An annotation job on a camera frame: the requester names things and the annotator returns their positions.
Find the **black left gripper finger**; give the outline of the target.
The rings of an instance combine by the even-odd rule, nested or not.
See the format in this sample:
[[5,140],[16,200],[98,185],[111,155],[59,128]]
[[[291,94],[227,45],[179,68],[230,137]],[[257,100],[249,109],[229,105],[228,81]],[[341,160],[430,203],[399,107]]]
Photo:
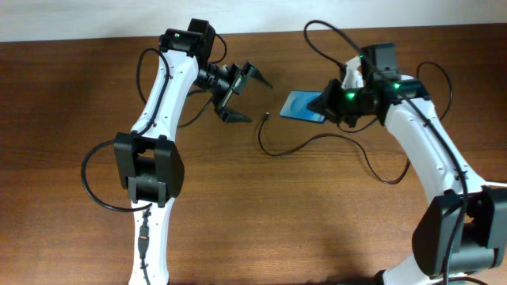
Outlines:
[[226,124],[232,123],[251,123],[252,120],[240,112],[232,108],[225,107],[218,112],[219,118]]
[[244,71],[245,71],[247,79],[254,78],[254,79],[258,80],[259,82],[265,84],[269,88],[271,88],[271,89],[273,88],[273,85],[265,79],[265,77],[262,75],[261,71],[255,65],[253,65],[250,61],[245,62]]

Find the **blue Galaxy smartphone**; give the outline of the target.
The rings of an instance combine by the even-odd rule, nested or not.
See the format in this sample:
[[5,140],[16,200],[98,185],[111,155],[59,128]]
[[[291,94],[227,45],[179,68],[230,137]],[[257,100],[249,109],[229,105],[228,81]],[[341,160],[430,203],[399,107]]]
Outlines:
[[316,91],[292,90],[284,102],[279,115],[286,119],[324,124],[326,122],[326,118],[317,112],[311,111],[307,107],[311,101],[320,95],[321,92]]

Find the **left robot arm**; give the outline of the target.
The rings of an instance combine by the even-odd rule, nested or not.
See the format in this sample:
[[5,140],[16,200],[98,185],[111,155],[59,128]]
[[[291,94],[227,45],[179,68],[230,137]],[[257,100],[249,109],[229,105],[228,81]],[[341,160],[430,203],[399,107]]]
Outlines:
[[250,118],[228,105],[246,83],[264,82],[252,63],[219,66],[210,61],[216,37],[206,20],[192,19],[186,30],[169,28],[154,52],[158,71],[142,114],[128,133],[113,140],[120,183],[128,192],[135,222],[131,284],[168,284],[167,243],[170,212],[182,190],[185,167],[175,143],[178,123],[191,88],[210,93],[224,123]]

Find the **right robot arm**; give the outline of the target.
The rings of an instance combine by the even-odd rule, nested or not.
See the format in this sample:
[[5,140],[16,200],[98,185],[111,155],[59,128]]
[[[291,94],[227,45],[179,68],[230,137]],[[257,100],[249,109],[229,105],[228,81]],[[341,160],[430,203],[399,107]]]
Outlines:
[[443,128],[428,91],[398,70],[394,44],[360,49],[308,109],[355,126],[376,116],[401,145],[425,190],[428,208],[412,235],[412,253],[375,275],[376,284],[449,284],[502,264],[506,190],[492,189]]

